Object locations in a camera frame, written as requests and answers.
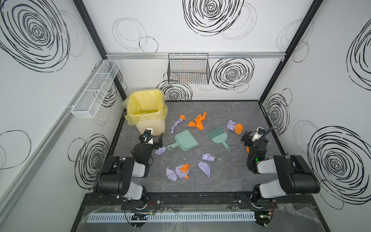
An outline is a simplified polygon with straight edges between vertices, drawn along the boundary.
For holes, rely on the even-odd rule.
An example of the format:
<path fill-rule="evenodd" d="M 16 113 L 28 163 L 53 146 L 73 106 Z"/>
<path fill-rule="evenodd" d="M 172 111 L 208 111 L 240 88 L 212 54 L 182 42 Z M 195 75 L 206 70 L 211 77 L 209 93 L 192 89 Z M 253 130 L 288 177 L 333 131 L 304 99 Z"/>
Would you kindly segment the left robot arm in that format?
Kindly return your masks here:
<path fill-rule="evenodd" d="M 93 185 L 93 192 L 102 195 L 123 197 L 129 200 L 146 200 L 146 188 L 132 182 L 132 178 L 146 178 L 153 160 L 152 152 L 163 147 L 163 133 L 153 141 L 151 130 L 139 136 L 140 143 L 127 157 L 109 156 Z"/>

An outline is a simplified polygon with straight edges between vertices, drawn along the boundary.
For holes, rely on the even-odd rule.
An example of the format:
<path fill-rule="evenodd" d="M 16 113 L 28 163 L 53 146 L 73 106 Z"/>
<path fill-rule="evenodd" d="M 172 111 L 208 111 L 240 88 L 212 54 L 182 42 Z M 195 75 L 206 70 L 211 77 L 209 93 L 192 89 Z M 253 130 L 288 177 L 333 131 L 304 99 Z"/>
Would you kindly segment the green hand brush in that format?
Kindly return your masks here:
<path fill-rule="evenodd" d="M 226 142 L 228 139 L 228 135 L 221 126 L 209 130 L 207 132 L 207 135 L 214 143 L 222 144 L 228 152 L 231 152 L 231 148 Z"/>

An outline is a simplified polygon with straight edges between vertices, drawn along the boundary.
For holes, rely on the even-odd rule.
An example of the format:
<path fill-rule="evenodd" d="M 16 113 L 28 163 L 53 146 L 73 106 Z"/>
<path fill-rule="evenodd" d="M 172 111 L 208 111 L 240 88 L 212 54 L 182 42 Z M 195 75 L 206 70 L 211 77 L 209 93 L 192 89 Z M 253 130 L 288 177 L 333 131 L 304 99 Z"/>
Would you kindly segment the green plastic dustpan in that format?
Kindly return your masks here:
<path fill-rule="evenodd" d="M 167 149 L 174 149 L 179 147 L 182 151 L 188 151 L 196 146 L 198 146 L 198 142 L 189 132 L 189 130 L 184 130 L 174 137 L 175 143 L 170 144 L 167 146 Z"/>

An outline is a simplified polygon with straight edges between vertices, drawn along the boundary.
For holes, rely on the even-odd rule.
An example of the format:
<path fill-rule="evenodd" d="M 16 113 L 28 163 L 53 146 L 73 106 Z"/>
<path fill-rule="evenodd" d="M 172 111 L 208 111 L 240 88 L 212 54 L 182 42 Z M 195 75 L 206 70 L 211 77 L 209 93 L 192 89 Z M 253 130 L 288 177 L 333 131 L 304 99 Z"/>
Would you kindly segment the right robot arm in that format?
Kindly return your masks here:
<path fill-rule="evenodd" d="M 274 155 L 267 159 L 266 136 L 272 128 L 258 127 L 255 131 L 245 131 L 241 141 L 246 146 L 246 165 L 254 174 L 276 174 L 277 179 L 254 186 L 250 201 L 256 208 L 263 208 L 268 199 L 291 195 L 310 195 L 320 192 L 321 185 L 312 169 L 301 155 Z"/>

